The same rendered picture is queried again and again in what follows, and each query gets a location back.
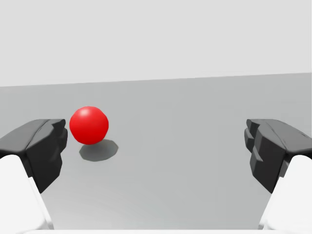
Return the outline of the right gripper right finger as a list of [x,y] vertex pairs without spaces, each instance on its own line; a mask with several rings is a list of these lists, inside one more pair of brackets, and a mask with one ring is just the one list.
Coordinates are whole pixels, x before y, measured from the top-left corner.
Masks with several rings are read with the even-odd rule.
[[254,178],[271,197],[260,230],[312,230],[312,137],[276,119],[248,119]]

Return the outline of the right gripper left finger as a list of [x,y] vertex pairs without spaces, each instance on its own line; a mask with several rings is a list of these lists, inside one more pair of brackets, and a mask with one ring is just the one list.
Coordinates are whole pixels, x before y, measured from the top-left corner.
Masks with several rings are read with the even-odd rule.
[[60,174],[65,124],[36,119],[0,138],[0,230],[54,229],[41,194]]

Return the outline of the red ball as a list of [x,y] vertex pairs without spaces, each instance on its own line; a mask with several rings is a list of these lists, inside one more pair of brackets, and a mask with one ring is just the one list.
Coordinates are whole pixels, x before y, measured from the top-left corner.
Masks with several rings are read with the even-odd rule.
[[69,121],[69,128],[77,142],[92,145],[105,138],[109,121],[99,108],[84,106],[74,112]]

